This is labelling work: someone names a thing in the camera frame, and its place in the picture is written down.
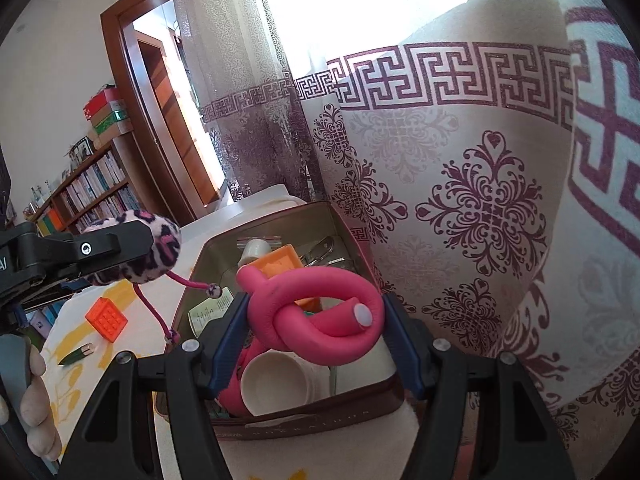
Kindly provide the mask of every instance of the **bookshelf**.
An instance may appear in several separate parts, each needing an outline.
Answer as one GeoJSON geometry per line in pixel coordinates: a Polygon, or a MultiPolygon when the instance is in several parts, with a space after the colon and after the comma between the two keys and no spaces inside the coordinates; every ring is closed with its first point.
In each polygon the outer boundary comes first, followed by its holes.
{"type": "Polygon", "coordinates": [[[68,231],[78,234],[91,222],[116,217],[127,209],[153,211],[154,197],[148,179],[136,162],[134,139],[125,134],[105,144],[85,159],[36,211],[42,235],[68,231]]]}

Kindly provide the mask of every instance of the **paper label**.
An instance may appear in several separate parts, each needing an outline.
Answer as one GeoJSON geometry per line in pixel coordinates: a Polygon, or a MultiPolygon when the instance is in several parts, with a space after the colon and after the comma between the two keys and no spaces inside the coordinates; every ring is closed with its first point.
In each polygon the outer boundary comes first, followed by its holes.
{"type": "Polygon", "coordinates": [[[204,330],[204,327],[212,319],[220,319],[225,315],[226,310],[234,300],[234,295],[225,287],[222,289],[222,296],[217,300],[213,298],[207,298],[198,306],[193,307],[189,311],[189,324],[191,330],[196,337],[200,337],[200,334],[204,330]]]}

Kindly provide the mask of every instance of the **pink string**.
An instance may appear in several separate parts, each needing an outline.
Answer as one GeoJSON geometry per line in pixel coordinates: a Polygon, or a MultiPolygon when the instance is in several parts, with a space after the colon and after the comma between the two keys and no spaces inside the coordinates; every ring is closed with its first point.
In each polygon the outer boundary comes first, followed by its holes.
{"type": "Polygon", "coordinates": [[[166,275],[169,278],[171,278],[172,280],[175,280],[176,282],[178,282],[178,283],[180,283],[181,285],[184,285],[184,286],[190,286],[191,288],[202,288],[204,290],[209,288],[209,284],[208,283],[192,282],[191,280],[186,280],[182,276],[178,276],[172,270],[168,270],[166,272],[166,275]]]}
{"type": "Polygon", "coordinates": [[[140,298],[140,301],[145,304],[145,306],[149,309],[149,312],[154,315],[154,317],[158,320],[158,323],[160,323],[160,325],[162,326],[162,331],[164,332],[165,339],[167,341],[174,341],[175,332],[169,330],[169,327],[164,322],[164,319],[162,319],[162,316],[160,316],[158,311],[154,309],[154,306],[149,303],[149,300],[145,298],[145,295],[142,294],[142,290],[140,290],[140,286],[137,283],[133,283],[133,290],[136,291],[136,295],[140,298]]]}

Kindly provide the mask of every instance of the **screw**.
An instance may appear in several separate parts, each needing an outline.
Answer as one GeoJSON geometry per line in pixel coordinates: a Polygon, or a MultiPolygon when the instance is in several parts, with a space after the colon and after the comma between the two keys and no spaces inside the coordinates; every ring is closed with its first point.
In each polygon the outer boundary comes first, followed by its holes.
{"type": "Polygon", "coordinates": [[[514,365],[518,361],[517,357],[511,352],[502,352],[500,354],[500,361],[502,361],[506,365],[514,365]]]}
{"type": "Polygon", "coordinates": [[[197,339],[187,339],[182,343],[182,349],[185,352],[195,352],[198,348],[200,348],[200,343],[197,339]]]}
{"type": "Polygon", "coordinates": [[[126,363],[128,363],[129,361],[131,361],[131,359],[132,359],[131,352],[128,352],[128,351],[126,351],[126,350],[124,350],[124,351],[122,351],[122,352],[119,352],[119,354],[118,354],[118,355],[116,355],[116,362],[117,362],[119,365],[126,364],[126,363]]]}
{"type": "Polygon", "coordinates": [[[441,352],[446,352],[451,348],[451,343],[444,338],[438,338],[433,342],[433,347],[441,352]]]}

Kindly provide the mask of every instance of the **wooden door frame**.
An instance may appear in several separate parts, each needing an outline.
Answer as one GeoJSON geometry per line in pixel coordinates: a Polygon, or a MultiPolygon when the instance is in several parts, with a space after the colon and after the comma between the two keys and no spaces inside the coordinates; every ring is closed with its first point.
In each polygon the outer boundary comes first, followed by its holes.
{"type": "Polygon", "coordinates": [[[207,214],[174,145],[149,81],[133,22],[169,0],[119,0],[100,15],[111,71],[133,136],[166,206],[185,225],[207,214]]]}

